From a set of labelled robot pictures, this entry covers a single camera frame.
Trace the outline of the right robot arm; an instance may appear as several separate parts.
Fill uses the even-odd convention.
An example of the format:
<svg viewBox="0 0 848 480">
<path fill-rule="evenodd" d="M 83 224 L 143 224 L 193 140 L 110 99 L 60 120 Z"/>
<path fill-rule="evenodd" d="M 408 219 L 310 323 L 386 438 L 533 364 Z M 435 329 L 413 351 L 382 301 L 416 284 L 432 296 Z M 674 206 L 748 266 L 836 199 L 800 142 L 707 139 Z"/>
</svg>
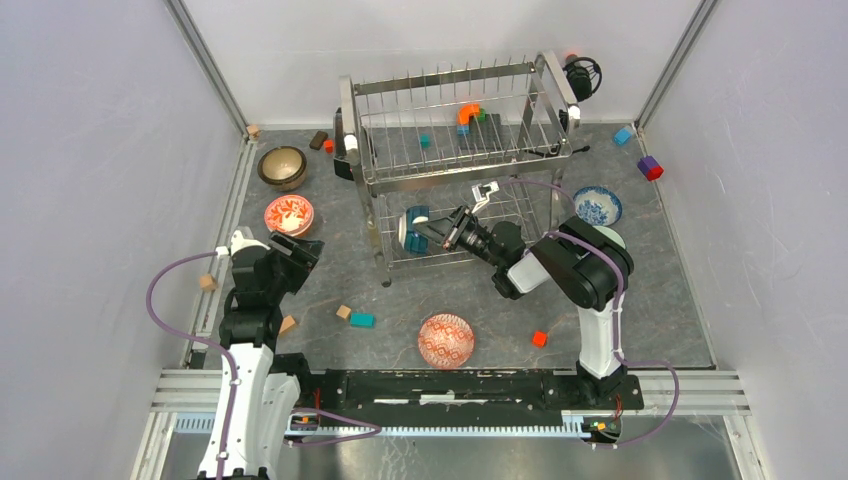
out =
<svg viewBox="0 0 848 480">
<path fill-rule="evenodd" d="M 580 400 L 602 408 L 623 386 L 627 368 L 620 340 L 621 303 L 634 262 L 624 242 L 607 228 L 572 216 L 528 244 L 520 225 L 481 224 L 468 206 L 430 218 L 412 208 L 399 223 L 399 240 L 410 253 L 429 247 L 463 250 L 493 266 L 498 293 L 518 300 L 551 281 L 578 309 L 580 345 L 576 385 Z"/>
</svg>

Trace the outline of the teal white cup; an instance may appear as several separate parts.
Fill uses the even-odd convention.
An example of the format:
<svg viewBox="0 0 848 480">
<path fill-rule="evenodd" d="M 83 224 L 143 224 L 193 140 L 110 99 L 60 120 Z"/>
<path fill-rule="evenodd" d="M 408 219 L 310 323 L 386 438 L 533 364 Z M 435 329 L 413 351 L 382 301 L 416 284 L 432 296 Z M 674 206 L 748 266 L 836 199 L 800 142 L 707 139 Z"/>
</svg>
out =
<svg viewBox="0 0 848 480">
<path fill-rule="evenodd" d="M 403 250 L 412 255 L 426 255 L 429 240 L 417 232 L 414 226 L 429 219 L 429 207 L 416 205 L 408 208 L 398 221 L 398 242 Z"/>
</svg>

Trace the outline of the orange plastic bowl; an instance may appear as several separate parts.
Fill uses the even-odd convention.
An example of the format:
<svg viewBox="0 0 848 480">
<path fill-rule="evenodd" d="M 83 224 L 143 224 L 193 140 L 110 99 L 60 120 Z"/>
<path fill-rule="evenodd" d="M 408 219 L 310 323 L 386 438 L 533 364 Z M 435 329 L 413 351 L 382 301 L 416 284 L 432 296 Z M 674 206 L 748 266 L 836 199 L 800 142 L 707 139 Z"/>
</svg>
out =
<svg viewBox="0 0 848 480">
<path fill-rule="evenodd" d="M 282 229 L 282 228 L 272 228 L 272 229 L 269 229 L 269 232 L 270 233 L 278 232 L 278 233 L 282 233 L 282 234 L 292 236 L 294 238 L 304 238 L 310 232 L 310 230 L 311 230 L 311 226 L 306 225 L 306 226 L 302 226 L 301 228 L 291 229 L 291 230 Z"/>
</svg>

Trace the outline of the pink patterned bowl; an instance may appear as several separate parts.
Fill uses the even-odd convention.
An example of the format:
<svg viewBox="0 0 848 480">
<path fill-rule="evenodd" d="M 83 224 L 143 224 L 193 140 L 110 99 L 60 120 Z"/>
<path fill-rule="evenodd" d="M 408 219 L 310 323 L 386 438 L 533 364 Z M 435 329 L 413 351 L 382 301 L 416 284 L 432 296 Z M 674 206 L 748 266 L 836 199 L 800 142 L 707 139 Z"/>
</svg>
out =
<svg viewBox="0 0 848 480">
<path fill-rule="evenodd" d="M 312 225 L 315 211 L 312 204 L 304 197 L 289 194 L 273 200 L 265 209 L 264 223 L 269 229 L 297 229 Z"/>
</svg>

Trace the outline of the pale green bowl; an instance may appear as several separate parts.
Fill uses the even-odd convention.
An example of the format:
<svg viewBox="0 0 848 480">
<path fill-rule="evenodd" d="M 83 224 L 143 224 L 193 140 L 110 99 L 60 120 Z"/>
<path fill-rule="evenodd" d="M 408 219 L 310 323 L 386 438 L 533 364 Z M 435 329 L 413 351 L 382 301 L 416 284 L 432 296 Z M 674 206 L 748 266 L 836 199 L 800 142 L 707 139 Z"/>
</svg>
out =
<svg viewBox="0 0 848 480">
<path fill-rule="evenodd" d="M 592 243 L 601 250 L 625 251 L 626 244 L 623 237 L 615 230 L 607 226 L 594 226 Z"/>
</svg>

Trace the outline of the steel two-tier dish rack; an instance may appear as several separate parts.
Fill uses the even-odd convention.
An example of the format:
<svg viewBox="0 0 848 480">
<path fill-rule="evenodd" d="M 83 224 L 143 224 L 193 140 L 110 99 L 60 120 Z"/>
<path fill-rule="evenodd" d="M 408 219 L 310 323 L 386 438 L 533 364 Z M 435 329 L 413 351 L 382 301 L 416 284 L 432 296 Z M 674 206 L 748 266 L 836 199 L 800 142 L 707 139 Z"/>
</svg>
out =
<svg viewBox="0 0 848 480">
<path fill-rule="evenodd" d="M 561 103 L 550 74 L 541 60 L 524 59 L 408 73 L 379 81 L 339 80 L 344 146 L 365 214 L 367 236 L 378 278 L 389 286 L 394 272 L 449 264 L 463 254 L 430 250 L 412 255 L 398 242 L 398 221 L 416 205 L 429 207 L 434 216 L 450 213 L 470 201 L 468 189 L 476 182 L 550 173 L 562 177 L 570 156 L 540 158 L 527 153 L 556 140 L 551 123 Z M 478 103 L 486 114 L 501 116 L 509 146 L 487 153 L 458 148 L 457 112 Z M 369 147 L 360 128 L 374 142 L 378 158 L 367 166 Z M 422 149 L 421 135 L 431 145 Z"/>
</svg>

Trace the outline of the brown glazed bowl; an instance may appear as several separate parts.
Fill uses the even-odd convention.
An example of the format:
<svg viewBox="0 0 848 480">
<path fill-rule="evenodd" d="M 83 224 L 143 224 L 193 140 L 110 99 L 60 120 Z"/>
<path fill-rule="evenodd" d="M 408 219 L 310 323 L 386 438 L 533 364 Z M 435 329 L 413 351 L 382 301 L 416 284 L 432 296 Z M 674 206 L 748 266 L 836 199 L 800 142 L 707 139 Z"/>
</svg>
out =
<svg viewBox="0 0 848 480">
<path fill-rule="evenodd" d="M 262 182 L 283 192 L 299 188 L 307 177 L 308 162 L 305 154 L 292 146 L 280 146 L 264 154 L 257 173 Z"/>
</svg>

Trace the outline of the blue white floral bowl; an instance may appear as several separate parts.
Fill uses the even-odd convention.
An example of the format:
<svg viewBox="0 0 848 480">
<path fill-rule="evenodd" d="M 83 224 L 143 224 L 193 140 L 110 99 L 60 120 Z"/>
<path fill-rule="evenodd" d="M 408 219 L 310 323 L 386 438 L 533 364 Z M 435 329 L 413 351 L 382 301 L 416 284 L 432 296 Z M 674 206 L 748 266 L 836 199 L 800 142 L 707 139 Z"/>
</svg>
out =
<svg viewBox="0 0 848 480">
<path fill-rule="evenodd" d="M 576 215 L 593 226 L 612 226 L 623 214 L 618 196 L 601 186 L 583 187 L 574 193 L 572 200 Z"/>
</svg>

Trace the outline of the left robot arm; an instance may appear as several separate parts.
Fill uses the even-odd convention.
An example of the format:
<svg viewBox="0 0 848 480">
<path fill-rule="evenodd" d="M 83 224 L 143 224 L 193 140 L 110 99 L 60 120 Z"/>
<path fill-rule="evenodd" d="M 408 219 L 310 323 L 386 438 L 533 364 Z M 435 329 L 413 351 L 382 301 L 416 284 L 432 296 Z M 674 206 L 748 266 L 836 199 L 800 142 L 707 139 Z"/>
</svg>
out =
<svg viewBox="0 0 848 480">
<path fill-rule="evenodd" d="M 219 328 L 221 389 L 197 478 L 276 478 L 286 422 L 314 394 L 313 379 L 300 372 L 303 356 L 275 353 L 281 303 L 302 288 L 324 246 L 279 232 L 262 242 L 237 229 L 216 249 L 229 258 L 234 285 Z"/>
</svg>

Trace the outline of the blue zigzag patterned bowl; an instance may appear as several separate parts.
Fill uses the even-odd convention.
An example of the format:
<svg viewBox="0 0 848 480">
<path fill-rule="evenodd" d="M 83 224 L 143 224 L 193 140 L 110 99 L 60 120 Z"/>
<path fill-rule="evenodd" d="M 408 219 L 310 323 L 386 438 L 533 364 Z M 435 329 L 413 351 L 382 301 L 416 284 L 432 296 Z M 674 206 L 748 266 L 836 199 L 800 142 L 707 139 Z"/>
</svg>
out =
<svg viewBox="0 0 848 480">
<path fill-rule="evenodd" d="M 433 315 L 421 325 L 418 349 L 423 360 L 440 370 L 459 369 L 471 358 L 476 337 L 471 325 L 455 314 Z"/>
</svg>

